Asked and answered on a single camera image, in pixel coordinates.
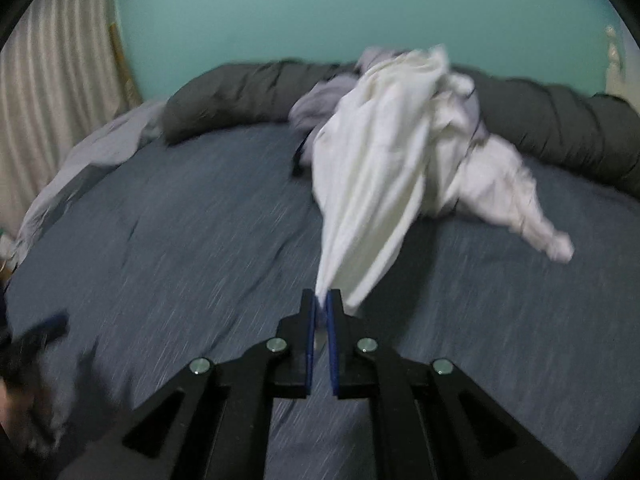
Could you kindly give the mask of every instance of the bed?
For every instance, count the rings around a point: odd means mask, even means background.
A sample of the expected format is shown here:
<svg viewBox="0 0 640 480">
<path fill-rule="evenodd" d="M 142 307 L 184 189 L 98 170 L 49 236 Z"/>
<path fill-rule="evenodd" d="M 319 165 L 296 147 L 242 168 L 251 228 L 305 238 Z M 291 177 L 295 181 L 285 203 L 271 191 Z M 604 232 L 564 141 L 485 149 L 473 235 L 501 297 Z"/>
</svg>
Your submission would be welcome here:
<svg viewBox="0 0 640 480">
<path fill-rule="evenodd" d="M 321 215 L 290 177 L 286 124 L 143 148 L 87 192 L 18 268 L 17 332 L 67 309 L 46 355 L 68 427 L 60 468 L 197 356 L 273 335 L 318 268 Z M 640 203 L 526 160 L 543 209 L 571 233 L 562 266 L 507 231 L 420 220 L 362 307 L 403 356 L 447 356 L 580 478 L 603 478 L 640 423 Z M 367 409 L 314 394 L 274 407 L 266 478 L 374 478 Z"/>
</svg>

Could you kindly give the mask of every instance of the blue gripper pad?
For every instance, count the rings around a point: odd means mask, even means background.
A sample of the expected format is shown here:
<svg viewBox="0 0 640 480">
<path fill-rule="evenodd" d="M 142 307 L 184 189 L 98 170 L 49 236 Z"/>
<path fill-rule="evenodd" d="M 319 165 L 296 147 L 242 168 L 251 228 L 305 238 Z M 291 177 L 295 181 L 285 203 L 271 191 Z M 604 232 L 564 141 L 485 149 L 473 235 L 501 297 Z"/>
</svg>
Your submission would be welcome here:
<svg viewBox="0 0 640 480">
<path fill-rule="evenodd" d="M 335 315 L 332 294 L 329 291 L 324 300 L 326 313 L 326 333 L 329 343 L 329 372 L 334 396 L 338 395 L 338 341 L 335 335 Z"/>
<path fill-rule="evenodd" d="M 309 325 L 306 327 L 306 394 L 311 394 L 311 386 L 314 375 L 314 337 L 316 335 L 316 315 L 319 310 L 318 298 L 314 296 L 311 302 Z"/>
</svg>

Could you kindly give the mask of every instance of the white sheet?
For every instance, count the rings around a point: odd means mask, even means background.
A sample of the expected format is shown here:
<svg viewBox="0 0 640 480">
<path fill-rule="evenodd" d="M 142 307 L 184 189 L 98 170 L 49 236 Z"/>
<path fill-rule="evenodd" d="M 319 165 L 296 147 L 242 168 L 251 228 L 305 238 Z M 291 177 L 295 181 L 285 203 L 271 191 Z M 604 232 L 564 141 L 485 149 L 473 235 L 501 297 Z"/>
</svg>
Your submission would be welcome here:
<svg viewBox="0 0 640 480">
<path fill-rule="evenodd" d="M 313 187 L 324 215 L 320 304 L 340 288 L 353 312 L 396 260 L 418 214 L 458 202 L 553 259 L 571 258 L 568 237 L 543 217 L 515 149 L 493 136 L 474 145 L 476 125 L 462 105 L 472 89 L 437 47 L 377 64 L 341 99 L 314 142 Z"/>
</svg>

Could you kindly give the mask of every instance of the crumpled fabric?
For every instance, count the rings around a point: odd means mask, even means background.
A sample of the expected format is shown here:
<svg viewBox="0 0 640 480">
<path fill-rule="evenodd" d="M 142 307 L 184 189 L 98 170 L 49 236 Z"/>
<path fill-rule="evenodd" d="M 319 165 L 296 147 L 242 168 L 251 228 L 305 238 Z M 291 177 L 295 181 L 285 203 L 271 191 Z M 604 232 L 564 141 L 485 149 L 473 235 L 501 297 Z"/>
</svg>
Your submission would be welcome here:
<svg viewBox="0 0 640 480">
<path fill-rule="evenodd" d="M 400 50 L 380 46 L 367 47 L 356 63 L 356 70 L 365 73 L 377 63 L 394 59 L 402 53 Z M 329 81 L 319 82 L 291 108 L 289 123 L 293 129 L 306 136 L 296 152 L 296 164 L 302 168 L 311 167 L 318 132 L 334 114 L 340 99 L 353 90 L 357 82 L 358 77 L 352 74 L 340 74 Z M 481 120 L 480 102 L 473 84 L 461 101 L 469 119 L 475 124 L 474 137 L 477 140 L 487 138 L 489 133 Z"/>
<path fill-rule="evenodd" d="M 31 203 L 18 231 L 14 263 L 19 265 L 44 232 L 87 190 L 157 139 L 166 101 L 148 101 L 117 117 L 76 144 L 54 179 Z"/>
<path fill-rule="evenodd" d="M 469 117 L 464 103 L 473 88 L 450 72 L 439 46 L 377 63 L 340 100 L 312 156 L 324 216 L 320 304 L 340 288 L 353 313 L 396 260 L 415 218 L 459 205 L 507 225 L 552 259 L 571 258 L 568 236 L 544 218 L 517 152 Z"/>
</svg>

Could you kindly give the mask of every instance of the human hand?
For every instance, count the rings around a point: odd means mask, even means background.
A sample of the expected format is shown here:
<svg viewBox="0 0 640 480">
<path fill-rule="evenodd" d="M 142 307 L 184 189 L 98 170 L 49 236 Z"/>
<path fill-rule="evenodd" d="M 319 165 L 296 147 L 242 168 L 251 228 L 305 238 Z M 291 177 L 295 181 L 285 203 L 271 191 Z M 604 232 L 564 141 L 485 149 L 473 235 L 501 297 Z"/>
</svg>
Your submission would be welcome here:
<svg viewBox="0 0 640 480">
<path fill-rule="evenodd" d="M 18 453 L 23 453 L 29 443 L 29 411 L 35 403 L 35 393 L 26 388 L 8 386 L 0 379 L 0 426 L 14 444 Z"/>
</svg>

